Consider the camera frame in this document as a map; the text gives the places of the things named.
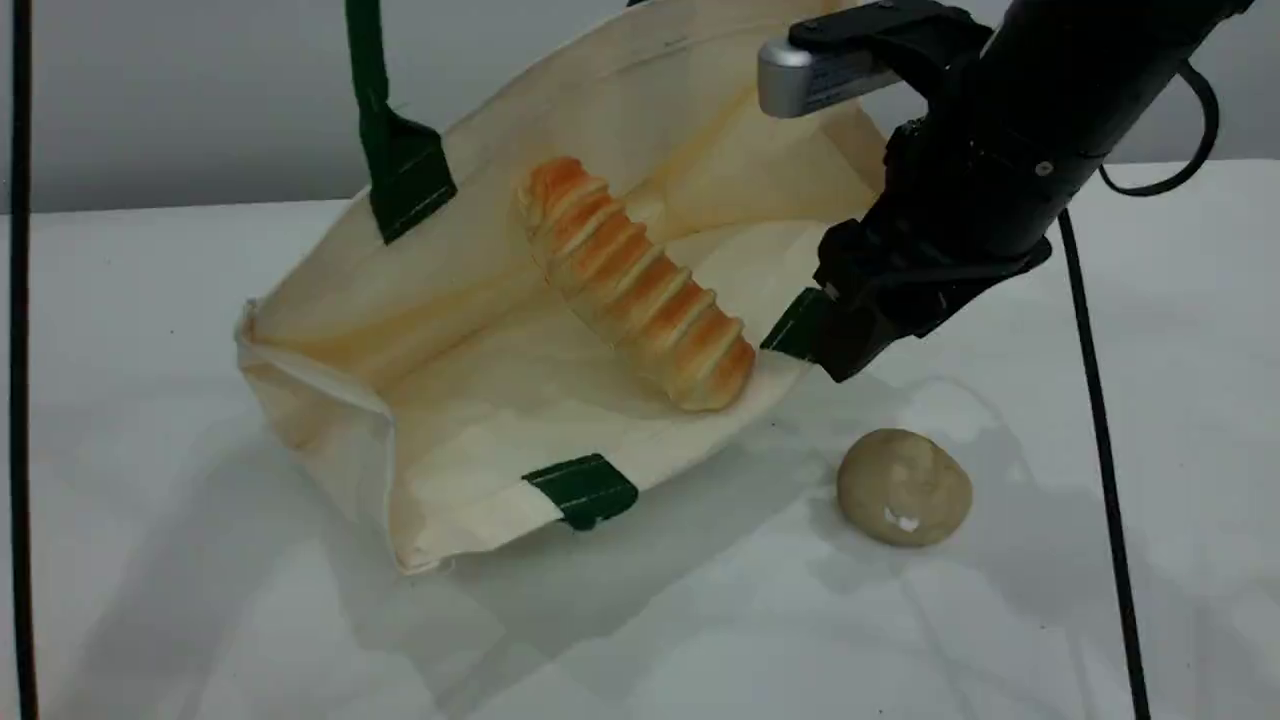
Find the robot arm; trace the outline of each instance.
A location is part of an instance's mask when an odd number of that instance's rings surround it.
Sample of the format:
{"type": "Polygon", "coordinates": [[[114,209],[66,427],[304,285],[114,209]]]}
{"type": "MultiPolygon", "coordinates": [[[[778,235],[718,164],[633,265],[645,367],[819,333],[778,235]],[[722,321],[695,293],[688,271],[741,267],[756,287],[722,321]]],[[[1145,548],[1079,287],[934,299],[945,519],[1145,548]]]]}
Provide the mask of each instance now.
{"type": "Polygon", "coordinates": [[[795,24],[760,50],[760,108],[805,115],[904,81],[886,187],[827,231],[815,348],[837,382],[1051,254],[1044,231],[1217,24],[1252,0],[1015,0],[998,31],[932,0],[795,24]]]}

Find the canvas tote bag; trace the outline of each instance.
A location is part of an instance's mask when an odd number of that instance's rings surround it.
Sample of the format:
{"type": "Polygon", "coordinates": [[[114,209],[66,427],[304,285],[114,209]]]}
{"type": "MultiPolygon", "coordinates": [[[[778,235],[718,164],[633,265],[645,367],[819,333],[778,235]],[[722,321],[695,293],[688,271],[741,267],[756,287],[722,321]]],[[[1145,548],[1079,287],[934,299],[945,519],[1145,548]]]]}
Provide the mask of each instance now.
{"type": "Polygon", "coordinates": [[[817,246],[882,183],[855,102],[758,108],[760,45],[824,0],[653,0],[544,58],[443,137],[390,111],[376,0],[348,0],[372,177],[236,327],[270,427],[404,573],[557,520],[579,530],[726,443],[809,369],[817,246]],[[544,279],[516,187],[559,155],[745,320],[741,397],[685,413],[544,279]]]}

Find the scored bread loaf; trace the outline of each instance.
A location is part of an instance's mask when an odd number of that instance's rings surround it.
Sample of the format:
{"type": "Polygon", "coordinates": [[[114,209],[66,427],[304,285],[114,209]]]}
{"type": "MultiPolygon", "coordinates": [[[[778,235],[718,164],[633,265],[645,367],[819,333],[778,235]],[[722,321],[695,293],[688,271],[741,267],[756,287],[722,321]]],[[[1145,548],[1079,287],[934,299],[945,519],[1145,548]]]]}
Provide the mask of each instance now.
{"type": "Polygon", "coordinates": [[[573,158],[543,163],[518,192],[534,260],[573,313],[682,410],[721,410],[746,386],[755,348],[632,223],[608,183],[573,158]]]}

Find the white tabletop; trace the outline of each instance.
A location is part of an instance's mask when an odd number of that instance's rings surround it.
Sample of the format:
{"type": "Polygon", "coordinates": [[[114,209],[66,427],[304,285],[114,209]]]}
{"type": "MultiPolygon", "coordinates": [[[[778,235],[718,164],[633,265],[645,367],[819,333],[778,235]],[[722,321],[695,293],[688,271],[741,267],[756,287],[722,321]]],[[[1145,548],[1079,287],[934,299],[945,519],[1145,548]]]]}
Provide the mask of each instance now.
{"type": "MultiPolygon", "coordinates": [[[[1220,161],[1073,205],[1162,719],[1280,714],[1277,191],[1280,163],[1220,161]]],[[[234,365],[241,302],[340,208],[35,219],[46,717],[1128,716],[1061,252],[844,386],[812,374],[596,530],[410,580],[291,465],[234,365]],[[937,548],[833,509],[835,464],[886,425],[974,478],[937,548]]]]}

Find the green handle strap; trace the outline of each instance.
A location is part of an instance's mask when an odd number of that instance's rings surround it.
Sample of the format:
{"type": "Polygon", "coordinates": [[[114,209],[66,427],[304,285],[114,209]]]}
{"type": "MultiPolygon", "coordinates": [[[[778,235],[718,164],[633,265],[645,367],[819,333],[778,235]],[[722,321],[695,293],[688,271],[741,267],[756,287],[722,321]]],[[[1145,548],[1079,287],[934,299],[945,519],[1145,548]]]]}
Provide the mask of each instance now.
{"type": "Polygon", "coordinates": [[[396,241],[458,193],[440,133],[392,111],[379,0],[346,0],[351,79],[360,142],[372,183],[370,205],[383,241],[396,241]]]}

